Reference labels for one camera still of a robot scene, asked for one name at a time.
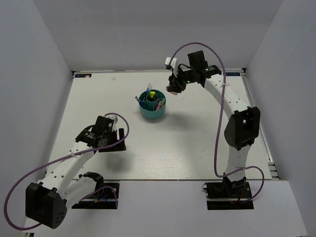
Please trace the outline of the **blue ballpoint pen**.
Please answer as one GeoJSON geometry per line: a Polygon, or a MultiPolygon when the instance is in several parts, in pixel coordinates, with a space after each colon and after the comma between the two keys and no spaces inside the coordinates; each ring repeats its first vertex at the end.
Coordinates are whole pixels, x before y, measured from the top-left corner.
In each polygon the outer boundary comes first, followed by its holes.
{"type": "Polygon", "coordinates": [[[143,108],[144,110],[147,109],[147,101],[146,100],[141,100],[139,97],[135,97],[136,101],[139,103],[139,106],[143,108]]]}

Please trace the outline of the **yellow black highlighter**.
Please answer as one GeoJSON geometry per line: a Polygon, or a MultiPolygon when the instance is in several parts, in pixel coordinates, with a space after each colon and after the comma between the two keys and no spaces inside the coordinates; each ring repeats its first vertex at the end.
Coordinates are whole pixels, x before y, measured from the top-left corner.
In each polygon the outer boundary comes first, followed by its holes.
{"type": "Polygon", "coordinates": [[[151,91],[151,92],[150,92],[150,98],[154,98],[155,95],[156,95],[156,93],[155,93],[154,91],[151,91]]]}

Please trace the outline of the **pink eraser stick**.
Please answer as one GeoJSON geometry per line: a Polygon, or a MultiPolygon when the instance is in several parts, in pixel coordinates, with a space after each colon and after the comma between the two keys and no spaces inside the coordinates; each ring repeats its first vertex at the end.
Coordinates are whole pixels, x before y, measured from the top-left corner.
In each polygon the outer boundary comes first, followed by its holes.
{"type": "Polygon", "coordinates": [[[155,109],[155,111],[160,110],[161,107],[162,107],[162,101],[159,101],[159,102],[158,102],[158,105],[157,105],[157,107],[156,107],[156,109],[155,109]]]}

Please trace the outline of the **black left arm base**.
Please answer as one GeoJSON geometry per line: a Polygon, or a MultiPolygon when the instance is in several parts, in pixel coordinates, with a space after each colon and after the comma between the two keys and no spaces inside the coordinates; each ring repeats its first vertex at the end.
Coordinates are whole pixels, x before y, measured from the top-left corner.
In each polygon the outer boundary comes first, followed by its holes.
{"type": "Polygon", "coordinates": [[[104,188],[98,193],[90,196],[89,198],[81,200],[79,203],[72,206],[72,209],[90,209],[90,210],[109,210],[117,209],[119,203],[119,186],[120,183],[103,183],[102,186],[111,187],[116,195],[110,188],[104,188]]]}

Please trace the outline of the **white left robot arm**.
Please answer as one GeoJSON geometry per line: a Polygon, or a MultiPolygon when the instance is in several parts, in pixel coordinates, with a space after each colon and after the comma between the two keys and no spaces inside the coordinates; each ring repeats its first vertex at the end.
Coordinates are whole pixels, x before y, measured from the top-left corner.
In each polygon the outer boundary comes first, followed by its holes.
{"type": "Polygon", "coordinates": [[[79,171],[97,152],[116,152],[126,149],[128,133],[116,128],[119,114],[98,116],[94,125],[83,129],[66,159],[43,179],[26,188],[26,216],[51,229],[61,225],[68,209],[81,200],[99,197],[106,186],[102,175],[79,171]]]}

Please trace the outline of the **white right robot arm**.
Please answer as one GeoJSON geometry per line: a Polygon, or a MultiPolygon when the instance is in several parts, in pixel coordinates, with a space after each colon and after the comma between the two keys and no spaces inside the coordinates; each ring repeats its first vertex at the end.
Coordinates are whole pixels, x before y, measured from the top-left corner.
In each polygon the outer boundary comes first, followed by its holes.
{"type": "Polygon", "coordinates": [[[178,94],[187,84],[198,83],[223,106],[228,118],[224,137],[229,145],[229,156],[223,174],[223,192],[236,196],[245,187],[245,167],[249,150],[259,135],[260,110],[243,102],[223,79],[214,79],[213,75],[222,75],[215,65],[208,65],[203,51],[188,54],[190,66],[181,69],[176,58],[168,57],[165,67],[172,71],[166,90],[178,94]]]}

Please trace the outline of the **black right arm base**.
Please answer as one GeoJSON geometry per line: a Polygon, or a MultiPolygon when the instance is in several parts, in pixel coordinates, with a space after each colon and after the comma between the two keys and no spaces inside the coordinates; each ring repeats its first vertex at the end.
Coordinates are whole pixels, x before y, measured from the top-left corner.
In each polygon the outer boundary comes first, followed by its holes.
{"type": "Polygon", "coordinates": [[[254,204],[250,184],[242,179],[234,187],[227,177],[222,182],[208,182],[202,185],[206,193],[207,210],[253,210],[254,204]]]}

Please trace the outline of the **blue right corner label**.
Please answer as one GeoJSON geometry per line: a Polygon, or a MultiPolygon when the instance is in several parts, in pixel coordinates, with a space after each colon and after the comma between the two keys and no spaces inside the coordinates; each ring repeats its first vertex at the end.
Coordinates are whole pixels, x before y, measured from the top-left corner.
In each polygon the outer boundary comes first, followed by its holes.
{"type": "Polygon", "coordinates": [[[226,72],[227,77],[240,77],[239,72],[226,72]]]}

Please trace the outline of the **blue corner label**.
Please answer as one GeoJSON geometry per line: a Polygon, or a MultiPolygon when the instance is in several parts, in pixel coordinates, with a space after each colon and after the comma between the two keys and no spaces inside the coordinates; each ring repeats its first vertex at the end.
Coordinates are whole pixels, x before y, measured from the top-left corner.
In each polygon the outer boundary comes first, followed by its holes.
{"type": "Polygon", "coordinates": [[[239,72],[226,72],[227,77],[240,77],[239,72]]]}
{"type": "Polygon", "coordinates": [[[92,74],[75,74],[75,78],[90,78],[92,74]]]}

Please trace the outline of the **teal round organizer container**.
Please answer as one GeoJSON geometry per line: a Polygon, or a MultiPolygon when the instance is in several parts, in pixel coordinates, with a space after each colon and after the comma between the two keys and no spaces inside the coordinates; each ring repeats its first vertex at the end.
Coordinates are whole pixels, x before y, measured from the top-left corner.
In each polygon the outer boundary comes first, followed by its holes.
{"type": "Polygon", "coordinates": [[[165,112],[165,108],[166,108],[166,103],[165,105],[162,105],[161,109],[158,111],[155,111],[158,102],[162,101],[163,99],[166,99],[165,95],[156,89],[152,89],[152,91],[154,91],[156,93],[156,97],[158,98],[156,101],[151,102],[149,101],[150,99],[150,93],[146,94],[146,92],[142,92],[139,96],[139,98],[141,100],[146,100],[147,101],[147,109],[144,110],[143,108],[141,108],[139,106],[140,112],[142,114],[143,117],[147,118],[147,119],[158,119],[160,117],[162,117],[164,115],[165,112]]]}

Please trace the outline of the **blue left corner label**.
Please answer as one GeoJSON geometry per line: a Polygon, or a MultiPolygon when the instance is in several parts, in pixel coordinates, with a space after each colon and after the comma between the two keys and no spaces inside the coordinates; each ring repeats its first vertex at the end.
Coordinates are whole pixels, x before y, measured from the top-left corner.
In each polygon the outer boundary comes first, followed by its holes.
{"type": "Polygon", "coordinates": [[[75,74],[75,78],[90,78],[92,74],[75,74]]]}

